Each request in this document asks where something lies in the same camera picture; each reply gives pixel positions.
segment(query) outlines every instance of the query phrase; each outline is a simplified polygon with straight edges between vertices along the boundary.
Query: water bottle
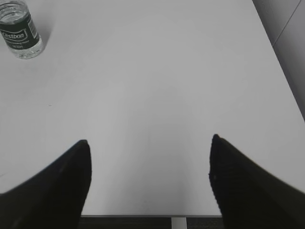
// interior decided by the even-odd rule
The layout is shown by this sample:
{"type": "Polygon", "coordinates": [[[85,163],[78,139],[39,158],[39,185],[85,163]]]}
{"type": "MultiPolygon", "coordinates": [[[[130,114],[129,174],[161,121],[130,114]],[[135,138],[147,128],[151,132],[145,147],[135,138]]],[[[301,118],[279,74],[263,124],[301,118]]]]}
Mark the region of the water bottle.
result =
{"type": "Polygon", "coordinates": [[[30,59],[43,51],[44,45],[24,0],[0,0],[0,32],[18,58],[30,59]]]}

